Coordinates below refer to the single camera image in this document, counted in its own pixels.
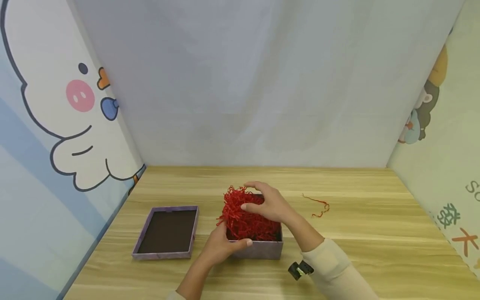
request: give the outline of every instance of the black clip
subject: black clip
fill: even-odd
[[[299,280],[303,275],[310,275],[313,271],[313,268],[304,261],[301,261],[300,264],[294,262],[290,268],[288,268],[288,272],[292,274],[295,280]]]

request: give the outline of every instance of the white backdrop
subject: white backdrop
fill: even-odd
[[[74,0],[150,165],[384,167],[462,0]]]

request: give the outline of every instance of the beige sleeve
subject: beige sleeve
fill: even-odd
[[[185,300],[185,298],[180,296],[177,292],[173,291],[168,294],[167,300]]]
[[[313,269],[310,275],[317,288],[330,300],[377,300],[378,296],[353,267],[343,250],[326,239],[303,260]]]

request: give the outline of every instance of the cartoon duck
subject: cartoon duck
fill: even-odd
[[[67,1],[4,0],[1,32],[28,114],[59,139],[50,152],[53,168],[73,176],[80,191],[110,176],[136,183],[143,163],[122,130],[116,99],[107,94],[106,72],[95,67]]]
[[[439,87],[446,77],[447,63],[447,49],[444,45],[398,138],[399,143],[413,144],[426,137],[425,128],[430,124],[430,112],[437,104]]]

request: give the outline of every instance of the pink cheek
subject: pink cheek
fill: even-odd
[[[68,103],[77,111],[87,112],[95,104],[95,95],[92,88],[82,80],[72,80],[67,84]]]

